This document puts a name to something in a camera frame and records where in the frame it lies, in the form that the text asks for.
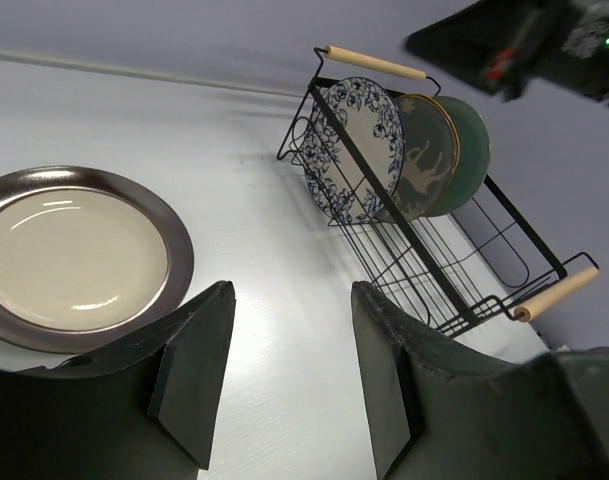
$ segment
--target wooden handle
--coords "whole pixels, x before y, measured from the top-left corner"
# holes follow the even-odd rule
[[[571,277],[565,278],[548,290],[543,291],[539,295],[535,295],[519,307],[516,307],[514,312],[515,316],[519,317],[518,320],[520,322],[530,322],[557,302],[593,280],[597,277],[598,273],[599,270],[597,268],[589,267]]]
[[[370,68],[378,72],[390,73],[398,77],[410,78],[411,80],[426,80],[426,73],[414,68],[398,65],[397,63],[387,62],[379,58],[369,57],[361,53],[351,52],[343,48],[326,47],[326,58],[336,60],[338,62],[348,63],[356,67]]]

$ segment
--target dish rack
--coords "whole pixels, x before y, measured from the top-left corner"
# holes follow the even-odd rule
[[[485,223],[484,230],[488,230],[492,234],[481,242],[473,242],[469,238],[470,249],[462,251],[461,248],[454,248],[448,241],[447,236],[451,232],[466,235],[454,215],[406,221],[324,100],[324,91],[337,81],[320,76],[325,63],[324,55],[330,56],[330,48],[335,49],[335,47],[314,49],[315,55],[319,59],[319,65],[284,137],[277,158],[283,160],[290,156],[293,165],[303,168],[304,175],[317,182],[320,191],[327,197],[329,205],[331,205],[331,219],[328,226],[341,230],[374,287],[404,311],[414,315],[425,324],[447,336],[457,337],[502,313],[511,320],[530,321],[534,315],[529,312],[529,308],[520,306],[531,302],[530,310],[533,310],[532,313],[536,315],[566,294],[587,283],[591,277],[591,271],[597,273],[599,266],[586,252],[580,252],[565,261],[560,261],[488,175],[484,180],[484,186],[467,204],[467,208],[474,208],[478,212],[478,216]],[[361,61],[339,58],[338,60],[395,73],[392,69],[387,68],[387,65],[383,66],[387,62],[371,57],[361,57]],[[406,68],[394,64],[388,65],[393,65],[398,69]],[[439,95],[440,84],[432,77],[426,77],[426,79],[433,82],[437,88],[435,95]],[[401,92],[392,90],[388,90],[388,92],[392,97],[403,95]],[[302,160],[301,141],[307,129],[312,125],[310,118],[303,114],[303,109],[311,100],[319,106],[320,114],[327,117],[329,125],[335,130],[364,175],[358,184],[348,184],[350,194],[354,196],[358,185],[363,181],[368,182],[395,223],[384,223],[375,218],[358,224],[344,224],[339,220],[341,217],[338,212],[341,210],[341,206],[333,204],[324,182]],[[342,172],[341,164],[335,162],[335,165]],[[355,200],[366,212],[366,208],[357,196],[355,196]],[[510,219],[507,224],[499,224],[498,211]],[[528,239],[526,245],[522,242],[518,246],[509,239],[509,234],[514,231],[518,231],[522,237]],[[489,249],[497,246],[498,242],[504,249],[511,252],[511,255],[514,255],[514,260],[519,265],[518,268],[523,270],[520,272],[522,278],[519,281],[507,279],[501,269],[497,268],[498,265],[495,265],[493,260],[487,256],[486,253]],[[527,255],[523,252],[524,249],[531,250],[528,260]],[[537,276],[532,273],[534,268],[530,265],[534,256],[538,257],[539,262],[544,265],[543,268],[540,268],[543,273]],[[569,276],[567,267],[582,259],[590,264],[589,269]],[[486,263],[503,288],[490,291],[488,282],[476,278],[476,269],[472,268],[476,262],[478,266],[479,262]]]

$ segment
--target deer illustration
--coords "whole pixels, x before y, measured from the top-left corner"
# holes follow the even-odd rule
[[[418,162],[422,159],[424,152],[428,150],[431,142],[426,141],[424,148],[414,147],[406,153],[406,162],[404,163],[404,177],[413,185],[413,188],[419,193],[428,193],[428,187],[433,183],[439,181],[444,175],[448,173],[448,169],[444,172],[436,175],[438,167],[442,163],[442,152],[437,160],[437,163],[430,170],[420,170]]]
[[[401,179],[400,182],[401,183],[399,184],[399,186],[404,186],[404,179]],[[395,205],[397,206],[397,208],[400,209],[400,212],[402,212],[402,215],[404,215],[404,218],[410,222],[410,221],[415,220],[416,218],[419,218],[420,216],[422,216],[422,214],[426,210],[424,208],[424,205],[422,205],[422,203],[412,204],[412,203],[403,202],[402,198],[401,198],[402,196],[404,196],[404,194],[400,195],[396,191],[395,193],[393,193],[393,195],[391,195],[391,199],[393,200],[393,202],[395,202]],[[394,222],[395,221],[395,220],[393,220],[393,217],[391,216],[389,211],[386,209],[382,210],[382,212],[380,213],[378,218],[384,222]]]

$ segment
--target red component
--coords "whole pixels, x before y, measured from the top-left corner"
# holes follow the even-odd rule
[[[506,71],[513,63],[513,56],[515,55],[515,49],[507,48],[502,50],[495,57],[493,66],[486,73],[486,78],[489,80],[499,80],[506,73]]]

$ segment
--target black wire dish rack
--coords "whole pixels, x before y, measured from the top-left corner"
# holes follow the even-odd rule
[[[522,313],[515,312],[515,307],[566,279],[567,266],[573,262],[583,258],[596,269],[599,268],[586,252],[578,253],[566,261],[560,261],[490,176],[486,176],[484,186],[476,198],[469,202],[467,208],[478,211],[485,222],[484,230],[491,233],[481,242],[469,240],[469,250],[462,251],[461,248],[454,247],[452,241],[449,242],[448,237],[452,239],[453,232],[460,236],[466,234],[454,215],[406,221],[325,101],[324,91],[337,80],[320,76],[324,67],[323,54],[327,53],[327,49],[315,48],[314,51],[319,58],[319,66],[295,113],[277,158],[283,160],[290,156],[291,163],[302,167],[307,179],[313,179],[318,184],[331,206],[331,220],[328,226],[342,231],[372,285],[400,308],[445,335],[457,337],[498,314],[503,313],[511,320],[524,320],[520,318],[523,316]],[[441,92],[439,83],[432,77],[427,79],[435,84],[436,95],[439,95]],[[403,95],[396,91],[388,90],[388,92],[392,97]],[[310,100],[317,103],[321,114],[327,117],[328,124],[335,130],[364,175],[357,184],[351,184],[342,173],[349,187],[349,196],[353,196],[363,211],[367,212],[365,205],[355,195],[355,190],[359,184],[368,182],[395,223],[379,222],[375,218],[368,218],[369,215],[365,215],[367,220],[362,223],[345,224],[341,221],[342,206],[331,201],[332,193],[303,160],[300,150],[305,133],[309,131],[309,127],[312,127],[311,119],[303,114],[303,109]],[[342,172],[339,162],[335,162],[335,166]],[[495,205],[489,208],[489,202]],[[494,218],[496,215],[491,213],[497,211],[498,207],[509,219],[502,225],[499,225]],[[522,254],[521,250],[525,248],[524,242],[518,248],[509,239],[509,234],[515,230],[528,239],[526,248],[533,250],[544,265],[544,268],[541,268],[544,273],[541,275],[533,275],[531,271],[533,268]],[[513,263],[521,270],[517,275],[521,277],[518,281],[507,278],[505,273],[496,268],[497,265],[486,256],[486,252],[498,243],[502,243],[504,251],[513,256]],[[478,265],[479,262],[485,262],[503,288],[489,292],[488,282],[480,282],[475,275],[476,262]]]

